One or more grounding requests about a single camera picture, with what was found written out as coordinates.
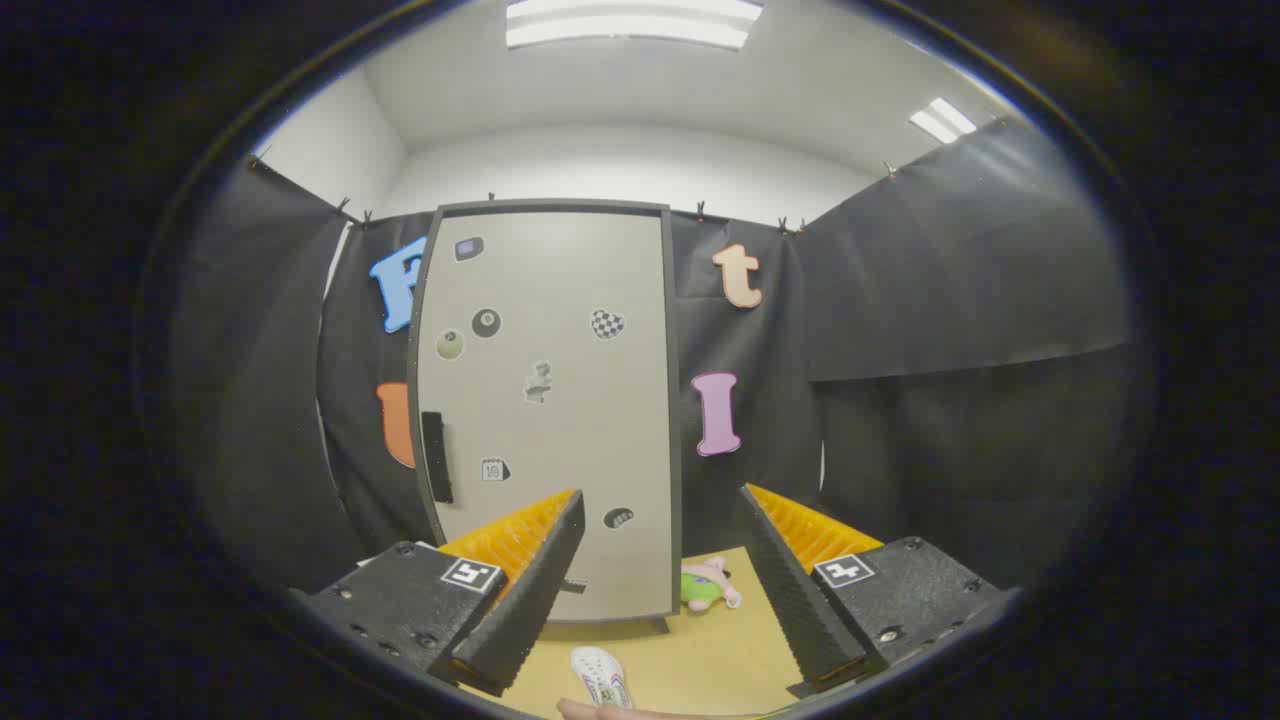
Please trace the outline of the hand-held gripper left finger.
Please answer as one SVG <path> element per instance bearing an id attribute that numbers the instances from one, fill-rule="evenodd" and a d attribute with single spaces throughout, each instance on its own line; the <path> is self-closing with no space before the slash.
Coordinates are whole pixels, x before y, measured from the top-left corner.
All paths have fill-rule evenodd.
<path id="1" fill-rule="evenodd" d="M 399 683 L 500 696 L 550 616 L 584 533 L 582 492 L 567 489 L 440 547 L 393 544 L 294 600 L 326 641 Z"/>

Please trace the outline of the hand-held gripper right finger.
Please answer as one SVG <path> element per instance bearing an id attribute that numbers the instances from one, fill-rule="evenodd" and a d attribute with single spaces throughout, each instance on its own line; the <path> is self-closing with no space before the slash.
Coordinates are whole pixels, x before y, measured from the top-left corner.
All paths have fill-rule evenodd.
<path id="1" fill-rule="evenodd" d="M 919 536 L 883 543 L 758 486 L 740 488 L 737 519 L 812 693 L 914 660 L 1011 594 Z"/>

